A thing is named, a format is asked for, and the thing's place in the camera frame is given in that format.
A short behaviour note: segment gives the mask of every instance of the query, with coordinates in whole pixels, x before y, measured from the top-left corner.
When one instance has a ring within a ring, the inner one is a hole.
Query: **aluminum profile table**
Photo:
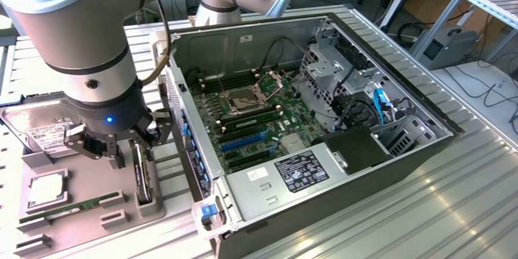
[[[518,156],[476,109],[469,107],[414,58],[357,10],[341,5],[291,10],[287,16],[334,12],[357,30],[405,77],[437,103],[466,133],[398,184],[339,211],[247,258],[512,258],[518,255]],[[245,20],[262,18],[246,15]],[[173,30],[189,21],[170,23]],[[139,74],[153,69],[147,35],[162,24],[127,27]],[[44,63],[32,43],[20,38],[8,62],[11,92],[42,93],[60,84],[46,82]],[[158,104],[149,87],[146,101]],[[18,188],[20,144],[0,130],[0,200]],[[197,235],[190,214],[193,197],[185,171],[170,143],[155,149],[167,214],[163,219],[50,258],[213,258],[210,243]],[[8,217],[16,204],[0,202],[0,257],[10,258],[12,245]]]
[[[498,18],[505,24],[508,24],[513,31],[508,34],[506,38],[497,45],[494,50],[488,56],[488,60],[496,56],[498,51],[505,47],[508,42],[518,33],[518,0],[468,0],[474,6],[481,8],[485,12]],[[429,34],[418,41],[418,44],[413,47],[412,54],[416,59],[420,59],[429,47],[437,32],[446,23],[452,13],[457,10],[461,0],[452,0],[444,13],[441,14],[434,26],[430,29]],[[460,25],[464,24],[465,20],[470,17],[474,11],[466,14],[465,18],[461,19]]]

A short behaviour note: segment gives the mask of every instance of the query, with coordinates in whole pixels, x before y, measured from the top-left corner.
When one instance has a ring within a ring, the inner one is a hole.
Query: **hard drive label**
[[[330,178],[313,151],[275,162],[275,167],[293,193]]]
[[[63,145],[66,125],[68,124],[72,124],[72,122],[70,121],[27,129],[27,133],[31,135],[36,144],[47,154],[58,153],[70,149],[66,145]]]

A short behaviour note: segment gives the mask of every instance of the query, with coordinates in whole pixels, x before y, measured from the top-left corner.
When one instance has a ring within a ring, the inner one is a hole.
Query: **green circuit board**
[[[193,90],[194,102],[227,173],[289,154],[289,149],[282,144],[285,136],[297,134],[301,142],[309,146],[317,137],[326,134],[325,128],[311,116],[310,108],[297,97],[295,89],[291,87],[293,81],[287,74],[281,77],[283,87],[266,102],[253,96],[251,85],[213,93],[203,93],[201,89]],[[266,97],[279,88],[277,80],[270,76],[266,76],[258,84]],[[229,129],[223,133],[222,120],[226,119],[231,121],[226,123]],[[258,138],[259,135],[259,141],[233,150],[222,150],[222,146],[251,137]]]

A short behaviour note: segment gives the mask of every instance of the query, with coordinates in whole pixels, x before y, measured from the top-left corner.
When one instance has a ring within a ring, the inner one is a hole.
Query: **blue pcie slot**
[[[233,142],[233,143],[229,143],[229,144],[221,146],[219,150],[222,152],[234,150],[235,148],[250,145],[251,143],[261,142],[262,140],[265,140],[265,137],[266,137],[266,132],[262,132],[259,135],[251,136],[250,138],[246,138],[245,140],[241,140],[241,141],[237,141],[237,142]]]

